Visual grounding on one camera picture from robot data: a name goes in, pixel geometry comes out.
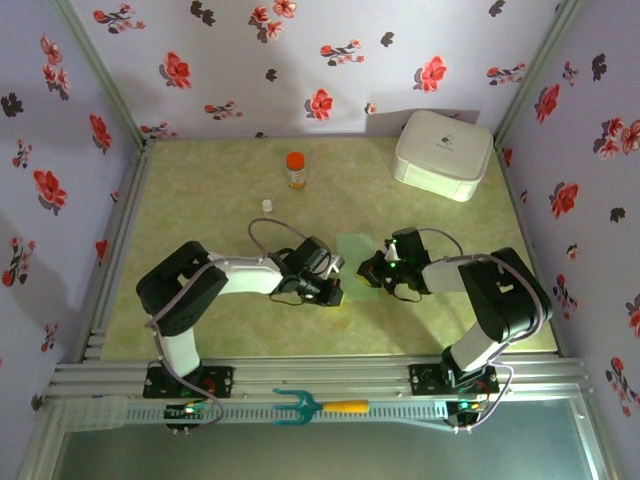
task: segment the small white bottle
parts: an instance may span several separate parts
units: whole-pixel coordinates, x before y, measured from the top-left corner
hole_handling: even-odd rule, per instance
[[[268,198],[262,201],[262,215],[265,217],[271,217],[271,212],[273,211],[273,202]]]

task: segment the orange bottle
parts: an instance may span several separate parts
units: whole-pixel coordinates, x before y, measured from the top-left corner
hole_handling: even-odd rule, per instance
[[[287,155],[287,178],[293,188],[302,188],[307,183],[307,174],[304,170],[304,155],[300,152],[291,152]]]

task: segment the metal base rail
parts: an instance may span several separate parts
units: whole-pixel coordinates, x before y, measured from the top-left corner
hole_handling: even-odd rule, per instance
[[[506,401],[573,398],[589,391],[586,370],[578,359],[553,354],[505,354],[501,360],[515,369]],[[217,359],[204,364],[235,369],[232,395],[224,400],[226,404],[281,403],[282,396],[272,392],[276,387],[308,390],[319,401],[457,401],[461,398],[457,394],[411,395],[408,366],[439,361],[437,356],[365,356]],[[45,395],[49,398],[110,395],[142,398],[147,367],[146,362],[60,364]],[[508,373],[503,370],[498,371],[501,384]]]

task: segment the plastic fork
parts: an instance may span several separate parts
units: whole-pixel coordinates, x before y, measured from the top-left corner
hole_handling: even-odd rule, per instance
[[[275,405],[276,410],[295,410],[298,417],[295,420],[276,420],[274,425],[306,425],[318,411],[335,413],[368,413],[369,402],[367,400],[346,400],[342,402],[318,403],[306,390],[280,390],[273,389],[274,393],[281,395],[296,395],[298,402],[291,405]]]

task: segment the metal bracket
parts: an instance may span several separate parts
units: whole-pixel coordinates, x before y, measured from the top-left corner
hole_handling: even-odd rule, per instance
[[[218,398],[230,398],[233,388],[232,367],[202,367],[197,387],[209,391]],[[149,367],[144,381],[143,398],[154,399],[199,399],[202,395],[178,383],[164,367]]]
[[[411,394],[417,396],[433,395],[479,395],[483,393],[498,393],[500,385],[496,369],[488,367],[484,373],[469,385],[450,387],[442,380],[439,363],[421,363],[409,365],[409,378],[411,379]]]

